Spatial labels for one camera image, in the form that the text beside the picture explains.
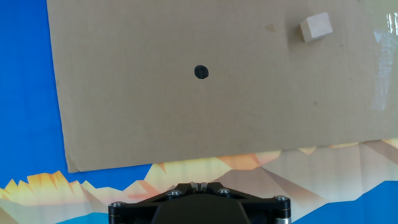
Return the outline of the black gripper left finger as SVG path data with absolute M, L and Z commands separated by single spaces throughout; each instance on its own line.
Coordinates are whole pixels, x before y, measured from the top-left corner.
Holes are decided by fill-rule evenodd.
M 199 193 L 199 191 L 200 184 L 198 182 L 191 182 L 178 184 L 166 192 L 141 202 L 112 202 L 108 205 L 109 224 L 134 223 L 136 217 L 152 218 L 162 203 Z

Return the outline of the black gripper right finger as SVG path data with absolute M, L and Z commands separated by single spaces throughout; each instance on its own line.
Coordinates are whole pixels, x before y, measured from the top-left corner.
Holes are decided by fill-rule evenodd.
M 227 188 L 219 182 L 199 183 L 198 191 L 211 197 L 205 205 L 212 212 L 232 222 L 291 223 L 291 201 L 284 195 L 261 198 Z

